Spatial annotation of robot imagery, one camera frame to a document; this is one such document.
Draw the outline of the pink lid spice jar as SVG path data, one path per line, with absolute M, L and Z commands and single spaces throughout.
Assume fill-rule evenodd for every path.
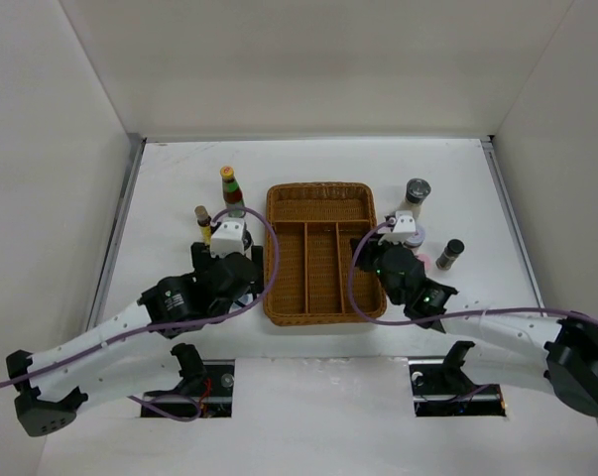
M 428 272 L 432 266 L 431 258 L 424 253 L 416 254 L 416 257 L 420 262 L 422 262 L 424 270 Z

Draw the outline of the small yellow bottle cork cap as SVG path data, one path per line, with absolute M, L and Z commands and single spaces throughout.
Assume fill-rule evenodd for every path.
M 195 219 L 202 235 L 203 243 L 209 247 L 211 243 L 212 227 L 211 217 L 204 205 L 198 205 L 194 209 Z

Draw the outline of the grinder jar grey lid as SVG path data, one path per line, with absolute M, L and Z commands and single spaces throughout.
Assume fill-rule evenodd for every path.
M 411 178 L 406 185 L 404 197 L 398 207 L 410 212 L 415 221 L 419 220 L 421 207 L 431 193 L 430 184 L 423 178 Z

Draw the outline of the green sauce bottle yellow cap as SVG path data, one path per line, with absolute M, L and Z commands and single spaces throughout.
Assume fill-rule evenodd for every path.
M 224 166 L 220 170 L 222 179 L 222 193 L 224 204 L 229 209 L 228 215 L 232 218 L 244 218 L 246 212 L 242 189 L 235 177 L 234 170 L 230 166 Z

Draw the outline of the spice jar white label lid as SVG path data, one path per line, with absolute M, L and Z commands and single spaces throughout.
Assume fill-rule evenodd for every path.
M 423 244 L 425 237 L 425 229 L 420 225 L 417 227 L 416 232 L 407 239 L 406 246 L 411 249 L 417 249 Z

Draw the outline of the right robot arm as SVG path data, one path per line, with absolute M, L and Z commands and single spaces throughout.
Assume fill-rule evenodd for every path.
M 458 337 L 444 357 L 441 381 L 460 393 L 473 384 L 505 384 L 551 394 L 598 417 L 598 319 L 543 307 L 465 305 L 450 311 L 456 288 L 430 279 L 403 245 L 370 233 L 350 241 L 351 271 L 374 275 L 403 309 L 400 326 Z

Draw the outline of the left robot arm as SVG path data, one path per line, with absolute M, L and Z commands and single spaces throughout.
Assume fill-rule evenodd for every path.
M 191 247 L 193 270 L 159 280 L 118 314 L 48 351 L 7 356 L 17 420 L 30 437 L 57 432 L 86 411 L 128 398 L 165 417 L 158 403 L 183 398 L 202 416 L 213 387 L 197 348 L 180 337 L 224 322 L 257 305 L 268 292 L 264 251 L 211 257 Z

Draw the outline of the small dark pepper shaker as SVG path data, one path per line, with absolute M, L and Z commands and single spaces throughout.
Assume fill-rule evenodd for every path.
M 459 256 L 464 252 L 465 245 L 459 239 L 450 239 L 440 256 L 436 259 L 436 266 L 443 271 L 449 270 Z

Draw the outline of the wicker divided tray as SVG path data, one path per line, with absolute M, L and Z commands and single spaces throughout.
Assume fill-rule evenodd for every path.
M 264 312 L 277 326 L 362 323 L 347 297 L 353 250 L 377 225 L 371 188 L 359 182 L 272 186 L 266 217 L 280 263 Z

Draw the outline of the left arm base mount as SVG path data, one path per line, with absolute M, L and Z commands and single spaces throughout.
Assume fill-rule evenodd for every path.
M 194 345 L 185 343 L 176 345 L 171 354 L 179 364 L 176 384 L 145 393 L 141 417 L 179 422 L 232 417 L 235 361 L 203 360 Z

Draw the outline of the left aluminium table rail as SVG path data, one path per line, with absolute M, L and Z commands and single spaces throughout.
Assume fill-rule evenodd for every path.
M 123 176 L 120 194 L 116 204 L 104 260 L 99 272 L 97 286 L 89 313 L 82 326 L 84 331 L 94 327 L 103 314 L 146 146 L 146 138 L 138 133 L 130 133 L 127 137 L 130 142 L 130 154 L 126 161 L 125 174 Z

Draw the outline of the aluminium table rail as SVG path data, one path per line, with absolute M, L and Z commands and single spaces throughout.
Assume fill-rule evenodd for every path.
M 130 142 L 130 154 L 126 161 L 125 174 L 123 176 L 120 194 L 116 204 L 104 260 L 99 272 L 97 286 L 89 313 L 82 326 L 84 331 L 94 327 L 103 314 L 146 146 L 146 138 L 138 133 L 130 133 L 127 137 Z
M 497 190 L 499 199 L 501 201 L 501 205 L 504 210 L 506 221 L 509 226 L 513 242 L 515 244 L 515 248 L 521 257 L 523 272 L 530 283 L 530 287 L 536 303 L 539 307 L 543 307 L 543 299 L 538 285 L 538 280 L 534 268 L 532 266 L 528 249 L 526 247 L 520 224 L 517 219 L 513 204 L 511 202 L 511 198 L 506 187 L 499 162 L 497 160 L 493 140 L 490 137 L 484 138 L 480 140 L 480 144 L 486 159 L 486 163 L 490 170 L 495 189 Z

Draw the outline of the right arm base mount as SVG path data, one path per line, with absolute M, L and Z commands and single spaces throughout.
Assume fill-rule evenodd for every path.
M 474 347 L 474 342 L 457 341 L 445 356 L 408 361 L 417 417 L 506 416 L 500 386 L 475 384 L 462 370 Z

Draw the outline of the right aluminium table rail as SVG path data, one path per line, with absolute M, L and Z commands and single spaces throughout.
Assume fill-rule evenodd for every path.
M 536 303 L 539 307 L 543 307 L 543 299 L 538 285 L 538 280 L 534 268 L 532 266 L 528 249 L 526 247 L 520 224 L 517 219 L 513 204 L 511 202 L 511 198 L 506 187 L 499 162 L 497 160 L 493 140 L 490 137 L 484 138 L 480 140 L 480 144 L 486 159 L 486 163 L 490 170 L 495 189 L 497 190 L 499 199 L 501 201 L 501 205 L 504 210 L 506 221 L 509 226 L 513 242 L 515 244 L 515 248 L 521 257 L 523 272 L 530 283 L 530 287 Z

